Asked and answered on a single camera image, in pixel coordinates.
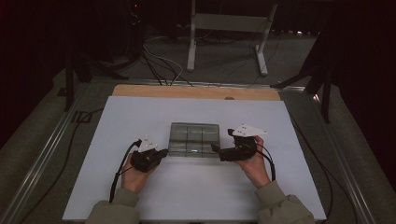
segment hand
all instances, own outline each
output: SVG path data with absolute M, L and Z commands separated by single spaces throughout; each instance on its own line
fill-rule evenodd
M 131 164 L 132 153 L 128 155 L 125 165 L 122 167 L 121 187 L 129 189 L 138 194 L 146 185 L 149 175 L 154 172 L 155 168 L 143 173 L 133 168 Z
M 255 136 L 257 150 L 262 152 L 264 141 L 259 136 Z M 264 157 L 256 153 L 252 158 L 245 161 L 235 161 L 247 175 L 247 178 L 258 189 L 271 182 L 265 169 Z

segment sleeve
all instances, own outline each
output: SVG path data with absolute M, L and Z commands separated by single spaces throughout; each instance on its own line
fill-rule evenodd
M 128 189 L 118 189 L 112 203 L 97 203 L 86 224 L 134 224 L 139 223 L 139 212 L 134 208 L 139 198 Z
M 295 195 L 286 196 L 276 181 L 256 190 L 261 224 L 315 223 L 314 216 Z

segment table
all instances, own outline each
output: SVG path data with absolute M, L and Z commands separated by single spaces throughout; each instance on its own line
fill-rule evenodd
M 267 128 L 263 138 L 274 158 L 279 185 L 285 193 L 298 195 L 316 219 L 325 218 L 287 109 L 276 91 L 121 85 L 107 100 L 64 220 L 84 220 L 97 201 L 108 199 L 120 160 L 138 136 L 150 132 L 160 148 L 166 147 L 171 121 L 219 124 L 222 147 L 233 144 L 226 129 L 241 122 Z M 139 195 L 137 208 L 142 221 L 253 221 L 259 207 L 253 192 L 232 162 L 167 157 Z
M 262 32 L 262 41 L 256 46 L 256 55 L 259 62 L 259 68 L 262 75 L 267 75 L 267 66 L 265 64 L 263 49 L 267 41 L 268 34 L 276 12 L 276 3 L 272 3 L 269 15 L 266 18 L 233 16 L 221 14 L 204 14 L 196 13 L 195 0 L 191 2 L 191 36 L 189 58 L 187 62 L 187 70 L 193 71 L 195 66 L 195 30 L 226 30 L 226 31 L 242 31 L 242 32 Z

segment wooden edge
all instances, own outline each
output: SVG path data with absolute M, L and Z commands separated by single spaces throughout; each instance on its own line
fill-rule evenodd
M 113 96 L 235 99 L 280 101 L 276 90 L 218 87 L 147 86 L 121 84 L 114 88 Z

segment white table surface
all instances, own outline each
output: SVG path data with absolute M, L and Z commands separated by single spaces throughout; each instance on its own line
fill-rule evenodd
M 172 122 L 218 124 L 221 147 L 233 146 L 229 128 L 245 123 L 264 129 L 279 186 L 297 195 L 315 219 L 326 218 L 282 101 L 110 96 L 63 219 L 85 220 L 98 201 L 108 200 L 114 174 L 132 142 L 148 134 L 158 149 L 167 148 Z M 166 157 L 148 179 L 136 208 L 142 221 L 251 221 L 259 208 L 254 190 L 233 162 Z

